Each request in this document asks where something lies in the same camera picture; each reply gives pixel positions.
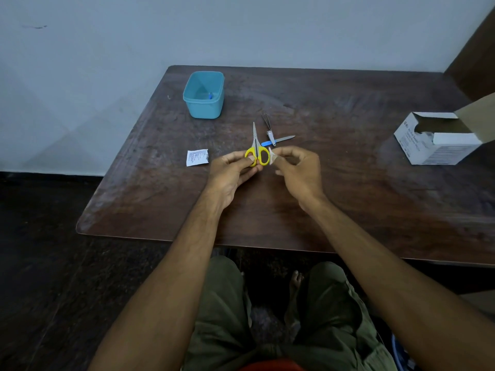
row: person's right hand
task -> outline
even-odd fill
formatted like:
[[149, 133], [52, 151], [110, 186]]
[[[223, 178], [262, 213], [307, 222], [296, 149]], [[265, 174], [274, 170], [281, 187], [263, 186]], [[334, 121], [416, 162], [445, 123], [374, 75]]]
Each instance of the person's right hand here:
[[[289, 193], [299, 201], [304, 211], [308, 212], [312, 205], [326, 200], [321, 184], [320, 158], [317, 154], [295, 146], [277, 147], [272, 151], [278, 155], [273, 162], [278, 168], [275, 173], [284, 176]], [[284, 156], [293, 156], [299, 162], [292, 165]]]

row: green pants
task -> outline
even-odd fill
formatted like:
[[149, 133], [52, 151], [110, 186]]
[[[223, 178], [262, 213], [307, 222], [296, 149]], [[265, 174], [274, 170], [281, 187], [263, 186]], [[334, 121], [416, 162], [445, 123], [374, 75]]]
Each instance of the green pants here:
[[289, 310], [300, 320], [292, 344], [256, 344], [251, 304], [233, 261], [210, 260], [184, 371], [236, 371], [262, 360], [290, 358], [306, 371], [396, 371], [368, 310], [339, 266], [323, 262], [302, 281]]

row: white wipe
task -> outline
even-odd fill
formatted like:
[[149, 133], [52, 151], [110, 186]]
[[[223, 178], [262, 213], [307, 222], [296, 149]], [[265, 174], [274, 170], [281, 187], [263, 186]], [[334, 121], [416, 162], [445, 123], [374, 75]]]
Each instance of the white wipe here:
[[208, 150], [187, 151], [186, 167], [191, 165], [207, 164]]
[[268, 150], [270, 151], [270, 165], [272, 165], [278, 155], [275, 155], [270, 147], [268, 148]]

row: white wall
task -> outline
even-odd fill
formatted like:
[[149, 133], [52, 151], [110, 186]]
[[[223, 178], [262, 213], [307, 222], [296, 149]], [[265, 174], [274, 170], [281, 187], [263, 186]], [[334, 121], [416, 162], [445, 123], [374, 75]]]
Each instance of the white wall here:
[[169, 65], [442, 72], [494, 5], [1, 0], [0, 171], [104, 174]]

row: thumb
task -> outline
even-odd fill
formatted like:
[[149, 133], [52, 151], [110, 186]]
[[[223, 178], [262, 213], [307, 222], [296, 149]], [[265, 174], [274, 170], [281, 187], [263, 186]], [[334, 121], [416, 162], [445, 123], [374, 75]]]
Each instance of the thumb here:
[[273, 165], [275, 165], [278, 170], [282, 172], [282, 174], [280, 175], [285, 175], [290, 169], [294, 167], [283, 156], [277, 156], [277, 158], [273, 161]]
[[232, 163], [234, 167], [236, 167], [237, 171], [240, 172], [242, 169], [247, 168], [252, 165], [252, 162], [254, 161], [254, 156], [249, 155], [248, 157], [244, 157], [235, 163]]

